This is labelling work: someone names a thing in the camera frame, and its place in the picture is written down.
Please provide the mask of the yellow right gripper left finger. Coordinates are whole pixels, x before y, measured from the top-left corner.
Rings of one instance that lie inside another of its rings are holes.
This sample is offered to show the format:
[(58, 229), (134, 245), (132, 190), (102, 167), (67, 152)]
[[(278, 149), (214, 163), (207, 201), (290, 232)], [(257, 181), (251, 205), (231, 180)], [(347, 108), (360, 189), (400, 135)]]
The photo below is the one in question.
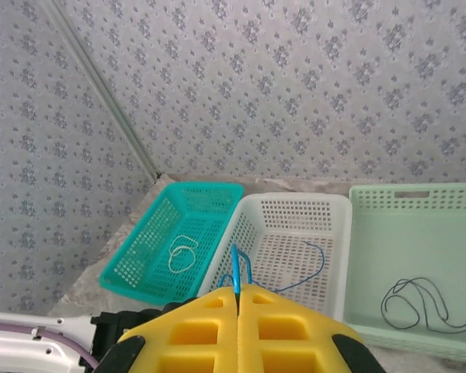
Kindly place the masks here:
[(219, 288), (129, 329), (103, 373), (238, 373), (237, 301)]

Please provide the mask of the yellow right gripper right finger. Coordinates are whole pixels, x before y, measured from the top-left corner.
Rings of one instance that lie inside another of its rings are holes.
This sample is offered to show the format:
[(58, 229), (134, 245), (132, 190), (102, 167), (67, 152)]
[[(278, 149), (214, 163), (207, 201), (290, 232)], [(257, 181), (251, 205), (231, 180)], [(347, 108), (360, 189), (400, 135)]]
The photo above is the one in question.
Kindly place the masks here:
[(349, 326), (253, 284), (239, 296), (238, 373), (387, 373)]

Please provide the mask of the white perforated plastic basket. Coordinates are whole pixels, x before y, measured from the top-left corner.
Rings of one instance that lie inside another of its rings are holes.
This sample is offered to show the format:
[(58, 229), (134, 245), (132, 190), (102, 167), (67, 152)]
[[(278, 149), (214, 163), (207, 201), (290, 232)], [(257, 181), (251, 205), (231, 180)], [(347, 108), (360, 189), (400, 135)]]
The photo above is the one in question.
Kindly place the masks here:
[(337, 194), (272, 192), (241, 199), (210, 262), (198, 295), (231, 282), (232, 245), (244, 252), (242, 281), (343, 318), (352, 204)]

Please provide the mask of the light green plastic basket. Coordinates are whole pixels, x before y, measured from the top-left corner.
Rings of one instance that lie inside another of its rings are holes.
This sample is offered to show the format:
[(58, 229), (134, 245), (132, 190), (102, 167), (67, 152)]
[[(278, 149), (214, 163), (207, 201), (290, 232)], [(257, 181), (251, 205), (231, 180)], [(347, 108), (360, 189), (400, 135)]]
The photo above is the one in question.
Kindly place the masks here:
[(466, 183), (353, 186), (344, 321), (368, 344), (466, 362)]

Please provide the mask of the teal perforated plastic basket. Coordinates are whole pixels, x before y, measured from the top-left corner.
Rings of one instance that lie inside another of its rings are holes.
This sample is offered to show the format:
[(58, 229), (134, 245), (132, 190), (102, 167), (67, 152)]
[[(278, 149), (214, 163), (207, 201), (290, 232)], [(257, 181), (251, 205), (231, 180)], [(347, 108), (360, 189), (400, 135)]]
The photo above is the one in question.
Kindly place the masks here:
[(237, 183), (171, 183), (99, 276), (102, 288), (151, 305), (197, 295), (231, 216)]

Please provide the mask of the aluminium frame corner post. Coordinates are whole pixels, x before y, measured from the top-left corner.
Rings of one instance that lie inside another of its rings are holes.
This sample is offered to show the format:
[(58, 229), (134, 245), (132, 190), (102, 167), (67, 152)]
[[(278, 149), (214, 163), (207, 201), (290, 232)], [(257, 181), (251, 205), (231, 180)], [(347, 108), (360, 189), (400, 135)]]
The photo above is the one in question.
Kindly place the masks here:
[(39, 2), (47, 17), (55, 25), (63, 41), (67, 44), (68, 49), (79, 63), (95, 94), (111, 116), (123, 139), (144, 170), (145, 175), (153, 183), (156, 182), (162, 173), (151, 159), (144, 143), (137, 136), (133, 122), (115, 97), (109, 83), (103, 76), (102, 70), (97, 67), (92, 59), (88, 44), (78, 34), (74, 24), (65, 13), (61, 0), (39, 0)]

